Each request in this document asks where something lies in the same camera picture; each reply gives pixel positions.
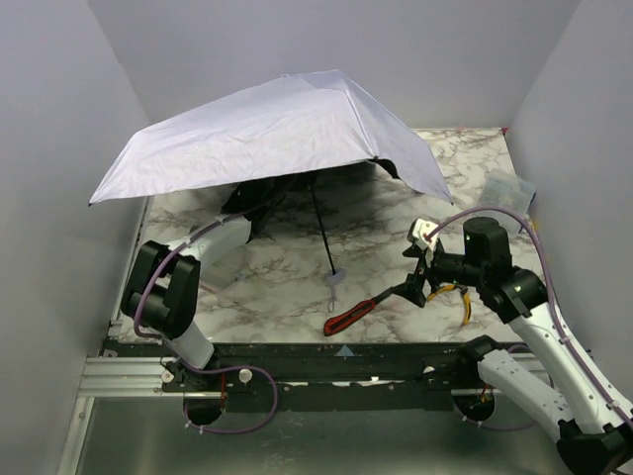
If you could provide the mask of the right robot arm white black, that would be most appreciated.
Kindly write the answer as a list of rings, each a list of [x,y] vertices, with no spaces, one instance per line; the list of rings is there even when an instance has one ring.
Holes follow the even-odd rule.
[[[548,385],[487,336],[466,344],[478,378],[504,393],[554,440],[574,474],[608,474],[632,459],[632,403],[599,370],[573,335],[550,285],[514,265],[505,228],[490,217],[463,225],[464,251],[447,253],[437,224],[415,220],[407,257],[427,284],[474,288],[484,305],[528,346],[553,378]]]

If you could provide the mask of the pink zippered umbrella case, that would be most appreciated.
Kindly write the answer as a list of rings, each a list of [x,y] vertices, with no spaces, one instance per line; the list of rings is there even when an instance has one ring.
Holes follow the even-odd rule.
[[[199,287],[218,293],[244,278],[249,252],[245,246],[232,249],[219,260],[202,268]]]

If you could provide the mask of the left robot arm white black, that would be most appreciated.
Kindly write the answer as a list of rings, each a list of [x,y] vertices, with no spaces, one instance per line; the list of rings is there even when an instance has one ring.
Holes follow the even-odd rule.
[[[215,348],[194,322],[201,274],[256,237],[297,179],[293,174],[240,183],[209,222],[168,243],[144,243],[120,306],[135,334],[163,343],[188,367],[204,370]]]

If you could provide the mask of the lavender folding umbrella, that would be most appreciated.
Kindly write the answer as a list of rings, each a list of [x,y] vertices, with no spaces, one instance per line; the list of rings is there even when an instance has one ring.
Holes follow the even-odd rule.
[[[358,83],[340,70],[287,74],[137,131],[89,202],[246,184],[260,187],[247,209],[261,210],[278,178],[365,161],[453,200],[430,146]]]

